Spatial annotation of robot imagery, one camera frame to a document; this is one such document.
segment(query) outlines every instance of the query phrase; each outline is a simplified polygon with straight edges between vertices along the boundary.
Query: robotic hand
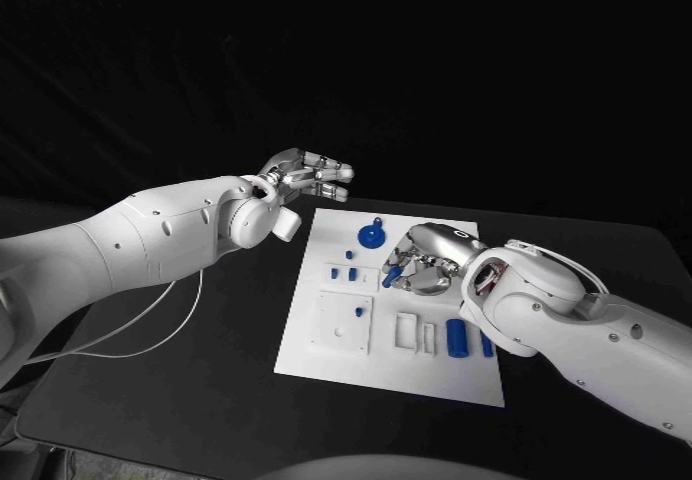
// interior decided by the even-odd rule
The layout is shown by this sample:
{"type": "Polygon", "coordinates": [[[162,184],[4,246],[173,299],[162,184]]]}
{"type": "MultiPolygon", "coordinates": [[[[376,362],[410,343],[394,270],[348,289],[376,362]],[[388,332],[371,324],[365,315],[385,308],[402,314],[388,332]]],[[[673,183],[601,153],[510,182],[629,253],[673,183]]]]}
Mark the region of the robotic hand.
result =
{"type": "Polygon", "coordinates": [[[516,240],[487,248],[448,225],[417,225],[384,286],[438,295],[461,280],[460,317],[515,355],[541,352],[570,382],[659,431],[692,441],[692,329],[611,295],[574,261],[516,240]],[[548,253],[593,280],[598,294],[548,253]],[[402,276],[415,262],[415,273],[402,276]]]}
{"type": "Polygon", "coordinates": [[[101,298],[173,282],[273,232],[300,226],[300,195],[346,201],[349,165],[296,148],[258,175],[218,177],[130,195],[87,220],[0,240],[0,387],[55,325],[101,298]]]}

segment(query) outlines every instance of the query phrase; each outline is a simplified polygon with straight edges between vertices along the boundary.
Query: white pegboard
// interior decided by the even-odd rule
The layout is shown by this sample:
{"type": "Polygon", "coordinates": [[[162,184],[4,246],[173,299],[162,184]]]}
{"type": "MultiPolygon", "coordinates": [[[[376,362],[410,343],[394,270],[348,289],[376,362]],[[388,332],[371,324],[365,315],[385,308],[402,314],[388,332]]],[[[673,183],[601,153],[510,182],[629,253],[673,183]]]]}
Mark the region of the white pegboard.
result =
{"type": "Polygon", "coordinates": [[[425,222],[446,223],[479,235],[477,225],[469,222],[317,209],[274,371],[503,407],[497,359],[483,356],[480,331],[470,322],[466,322],[469,357],[447,355],[446,321],[459,318],[459,279],[453,280],[450,290],[436,297],[381,286],[379,269],[394,247],[408,229],[425,222]],[[358,243],[358,231],[372,224],[375,217],[382,219],[386,241],[371,250],[358,243]],[[348,250],[353,252],[350,260],[348,250]],[[332,267],[339,268],[339,281],[332,281],[332,267]],[[365,282],[348,280],[352,267],[358,269],[356,278],[368,276],[365,282]],[[358,323],[363,317],[355,317],[355,304],[368,299],[371,308],[363,310],[366,318],[358,323]],[[415,316],[415,353],[404,354],[395,347],[398,313],[415,316]],[[365,330],[356,329],[346,342],[343,336],[335,335],[335,330],[350,320],[361,327],[369,324],[365,349],[361,349],[365,330]]]}

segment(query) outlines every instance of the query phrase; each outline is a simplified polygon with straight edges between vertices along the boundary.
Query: black backdrop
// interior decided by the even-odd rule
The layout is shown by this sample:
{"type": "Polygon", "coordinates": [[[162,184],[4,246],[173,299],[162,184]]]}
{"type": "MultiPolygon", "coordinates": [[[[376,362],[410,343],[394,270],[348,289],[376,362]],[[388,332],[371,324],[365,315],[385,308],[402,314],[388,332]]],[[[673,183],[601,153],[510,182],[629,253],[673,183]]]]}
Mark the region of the black backdrop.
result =
{"type": "Polygon", "coordinates": [[[653,16],[336,25],[141,3],[2,3],[2,195],[101,209],[297,146],[353,164],[355,196],[649,225],[691,265],[685,62],[653,16]]]}

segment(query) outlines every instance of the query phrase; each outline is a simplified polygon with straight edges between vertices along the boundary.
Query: table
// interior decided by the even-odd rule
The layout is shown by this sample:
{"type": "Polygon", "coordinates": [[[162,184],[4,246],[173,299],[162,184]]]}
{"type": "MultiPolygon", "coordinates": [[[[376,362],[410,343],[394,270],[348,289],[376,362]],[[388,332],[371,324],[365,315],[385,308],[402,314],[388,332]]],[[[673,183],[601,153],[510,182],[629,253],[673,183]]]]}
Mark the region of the table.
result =
{"type": "MultiPolygon", "coordinates": [[[[291,243],[268,238],[205,271],[193,320],[146,355],[56,361],[22,409],[17,433],[208,478],[250,479],[348,454],[401,454],[479,465],[526,478],[662,478],[692,451],[567,382],[547,359],[499,352],[506,408],[274,374],[314,209],[479,223],[482,240],[536,243],[583,263],[610,290],[691,325],[692,281],[662,234],[645,227],[460,208],[303,196],[291,243]]],[[[156,343],[185,318],[198,276],[149,317],[94,351],[156,343]]],[[[71,345],[120,326],[164,287],[98,302],[71,345]]]]}

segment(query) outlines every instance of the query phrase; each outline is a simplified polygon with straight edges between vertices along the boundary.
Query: blue object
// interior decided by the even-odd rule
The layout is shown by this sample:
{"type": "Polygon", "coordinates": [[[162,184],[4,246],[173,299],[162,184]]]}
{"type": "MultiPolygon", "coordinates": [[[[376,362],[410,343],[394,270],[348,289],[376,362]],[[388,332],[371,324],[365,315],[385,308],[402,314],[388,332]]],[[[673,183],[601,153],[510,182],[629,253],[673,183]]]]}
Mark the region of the blue object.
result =
{"type": "Polygon", "coordinates": [[[358,241],[365,248],[379,248],[385,243],[385,231],[379,217],[375,218],[372,225],[366,225],[358,232],[358,241]]]}
{"type": "Polygon", "coordinates": [[[402,272],[401,267],[392,267],[389,270],[389,273],[386,274],[385,279],[382,280],[382,286],[385,288],[389,288],[392,286],[392,281],[397,280],[401,277],[401,272],[402,272]]]}
{"type": "Polygon", "coordinates": [[[490,339],[486,337],[486,334],[483,332],[480,332],[480,343],[483,344],[483,356],[495,356],[493,343],[490,342],[490,339]]]}
{"type": "Polygon", "coordinates": [[[447,320],[447,353],[454,358],[466,358],[469,356],[466,323],[459,318],[447,320]]]}

